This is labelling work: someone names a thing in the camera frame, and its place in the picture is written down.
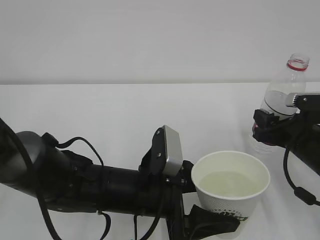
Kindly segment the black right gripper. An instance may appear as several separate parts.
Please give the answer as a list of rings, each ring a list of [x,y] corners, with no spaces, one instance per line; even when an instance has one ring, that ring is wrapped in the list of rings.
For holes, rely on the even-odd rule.
[[[256,109],[253,119],[252,136],[266,145],[285,148],[291,143],[300,144],[308,137],[306,113],[297,113],[292,118],[280,120],[274,113]]]

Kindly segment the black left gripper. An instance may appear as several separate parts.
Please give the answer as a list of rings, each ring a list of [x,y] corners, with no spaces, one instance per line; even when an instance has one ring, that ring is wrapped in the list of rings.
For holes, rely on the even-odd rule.
[[[169,201],[161,199],[161,213],[156,214],[150,228],[142,237],[143,240],[150,238],[162,217],[166,220],[170,240],[202,240],[219,234],[233,233],[238,229],[240,221],[235,217],[211,212],[195,204],[190,213],[185,215],[183,194],[196,192],[191,178],[193,166],[192,162],[183,161],[178,175],[172,179],[178,182],[169,188]]]

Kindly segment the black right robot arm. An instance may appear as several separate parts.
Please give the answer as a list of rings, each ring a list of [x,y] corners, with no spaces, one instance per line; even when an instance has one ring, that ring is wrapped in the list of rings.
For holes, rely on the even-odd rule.
[[[298,159],[320,174],[320,114],[303,112],[280,120],[273,113],[256,109],[252,136],[258,142],[281,148],[290,147]]]

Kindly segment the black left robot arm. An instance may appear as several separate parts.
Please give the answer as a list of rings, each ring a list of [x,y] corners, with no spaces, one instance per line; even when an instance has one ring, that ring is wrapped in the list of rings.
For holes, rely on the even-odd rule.
[[[162,218],[171,240],[200,240],[239,227],[235,216],[197,205],[185,214],[183,194],[196,191],[193,164],[183,159],[179,133],[169,126],[155,131],[137,170],[94,164],[69,150],[75,141],[60,143],[49,133],[16,133],[0,123],[0,182],[38,200],[53,239],[59,235],[49,211],[103,215],[104,236],[111,227],[111,212],[153,217],[144,239]]]

